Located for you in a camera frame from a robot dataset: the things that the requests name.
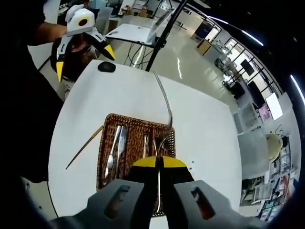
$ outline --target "woven tray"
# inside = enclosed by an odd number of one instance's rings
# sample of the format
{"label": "woven tray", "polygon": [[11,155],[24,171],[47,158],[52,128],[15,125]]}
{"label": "woven tray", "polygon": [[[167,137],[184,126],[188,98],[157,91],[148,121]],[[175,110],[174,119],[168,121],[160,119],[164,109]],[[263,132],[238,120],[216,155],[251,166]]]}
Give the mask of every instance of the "woven tray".
{"label": "woven tray", "polygon": [[[119,160],[119,178],[123,179],[126,175],[128,175],[130,168],[133,163],[141,158],[143,158],[143,136],[144,134],[148,135],[148,144],[146,148],[146,157],[153,156],[154,154],[154,146],[153,139],[154,138],[162,138],[163,134],[166,130],[166,125],[148,122],[136,118],[130,118],[118,114],[109,114],[104,123],[104,129],[102,133],[99,157],[98,157],[98,165],[97,165],[97,190],[103,188],[102,181],[105,178],[105,169],[107,165],[107,160],[109,153],[111,151],[111,147],[113,145],[114,135],[116,132],[116,128],[118,125],[125,126],[127,128],[127,138],[125,144],[125,151],[121,154]],[[117,144],[114,148],[113,159],[114,164],[113,167],[116,166],[116,153],[117,153]],[[175,153],[175,133],[174,129],[167,140],[167,146],[164,149],[160,150],[160,156],[171,156],[176,157]],[[114,180],[114,169],[112,170],[112,177],[110,181]],[[154,212],[157,209],[158,203],[155,203]],[[161,208],[158,213],[153,213],[153,217],[163,216],[165,215],[162,211],[162,203]]]}

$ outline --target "knife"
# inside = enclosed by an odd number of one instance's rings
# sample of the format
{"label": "knife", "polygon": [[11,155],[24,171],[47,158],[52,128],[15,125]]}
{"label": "knife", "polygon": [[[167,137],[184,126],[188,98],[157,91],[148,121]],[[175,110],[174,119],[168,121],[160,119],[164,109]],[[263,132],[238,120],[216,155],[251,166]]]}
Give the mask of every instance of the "knife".
{"label": "knife", "polygon": [[119,176],[118,170],[119,170],[119,159],[121,154],[125,150],[126,145],[126,137],[127,137],[127,128],[125,126],[122,126],[120,138],[119,138],[119,146],[118,146],[118,154],[117,154],[117,162],[116,162],[116,170],[115,170],[115,177],[117,178]]}

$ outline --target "white table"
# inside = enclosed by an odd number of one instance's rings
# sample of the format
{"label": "white table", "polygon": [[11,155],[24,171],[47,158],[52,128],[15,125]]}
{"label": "white table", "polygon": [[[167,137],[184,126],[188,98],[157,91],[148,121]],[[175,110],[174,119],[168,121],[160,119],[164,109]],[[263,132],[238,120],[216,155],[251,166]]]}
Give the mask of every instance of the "white table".
{"label": "white table", "polygon": [[[65,170],[80,147],[116,113],[166,124],[167,108],[152,73],[117,64],[114,73],[97,70],[92,61],[65,101],[53,133],[49,186],[59,216],[73,215],[96,192],[101,133]],[[225,195],[238,211],[242,169],[237,130],[229,107],[188,86],[160,77],[173,112],[176,157],[195,180],[204,180]],[[166,217],[152,219],[151,228],[167,228]]]}

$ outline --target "laptop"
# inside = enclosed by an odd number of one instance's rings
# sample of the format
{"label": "laptop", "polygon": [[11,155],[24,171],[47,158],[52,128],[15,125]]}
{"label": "laptop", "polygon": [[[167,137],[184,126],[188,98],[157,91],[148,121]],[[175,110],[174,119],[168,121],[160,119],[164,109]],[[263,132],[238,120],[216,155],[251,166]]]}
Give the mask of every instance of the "laptop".
{"label": "laptop", "polygon": [[155,41],[157,29],[173,12],[174,9],[168,9],[151,28],[132,24],[122,24],[106,34],[105,37],[108,39],[152,45]]}

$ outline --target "person's hand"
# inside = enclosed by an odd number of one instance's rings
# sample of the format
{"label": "person's hand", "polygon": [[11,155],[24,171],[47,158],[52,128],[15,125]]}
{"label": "person's hand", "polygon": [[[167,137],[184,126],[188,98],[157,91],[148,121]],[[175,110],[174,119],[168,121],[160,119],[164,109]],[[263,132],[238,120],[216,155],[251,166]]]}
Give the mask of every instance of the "person's hand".
{"label": "person's hand", "polygon": [[71,52],[78,52],[88,45],[87,42],[83,39],[82,34],[74,35],[71,39],[71,43]]}

